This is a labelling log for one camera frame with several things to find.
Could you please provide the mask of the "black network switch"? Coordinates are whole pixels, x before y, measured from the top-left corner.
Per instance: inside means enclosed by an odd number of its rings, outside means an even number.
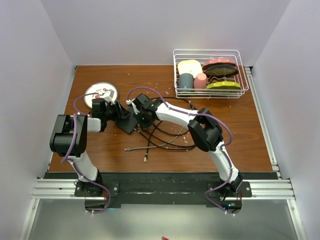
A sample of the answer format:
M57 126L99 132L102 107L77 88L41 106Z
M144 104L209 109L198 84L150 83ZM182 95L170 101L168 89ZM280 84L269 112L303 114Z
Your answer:
M130 115L124 119L116 121L115 125L130 135L138 125L138 121L134 116Z

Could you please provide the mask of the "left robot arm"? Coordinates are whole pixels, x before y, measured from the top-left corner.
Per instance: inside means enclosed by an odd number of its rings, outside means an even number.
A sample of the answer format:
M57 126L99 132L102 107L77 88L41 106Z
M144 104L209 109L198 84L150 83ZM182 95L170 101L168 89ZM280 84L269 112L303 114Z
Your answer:
M81 191L96 197L107 194L100 171L93 165L86 151L88 132L103 132L108 121L119 122L131 113L116 100L92 100L91 117L83 114L59 114L49 141L52 152L68 162L78 176Z

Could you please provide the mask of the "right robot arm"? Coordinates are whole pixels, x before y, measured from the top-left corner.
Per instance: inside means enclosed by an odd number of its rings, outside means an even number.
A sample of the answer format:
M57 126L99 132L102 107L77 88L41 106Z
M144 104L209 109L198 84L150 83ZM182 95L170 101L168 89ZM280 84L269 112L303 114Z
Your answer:
M135 117L141 123L153 123L158 120L187 128L195 146L208 153L217 167L223 192L233 197L241 190L243 176L233 164L226 149L226 146L232 143L233 135L208 109L184 109L167 103L162 97L151 100L144 94L127 100L126 103L133 108Z

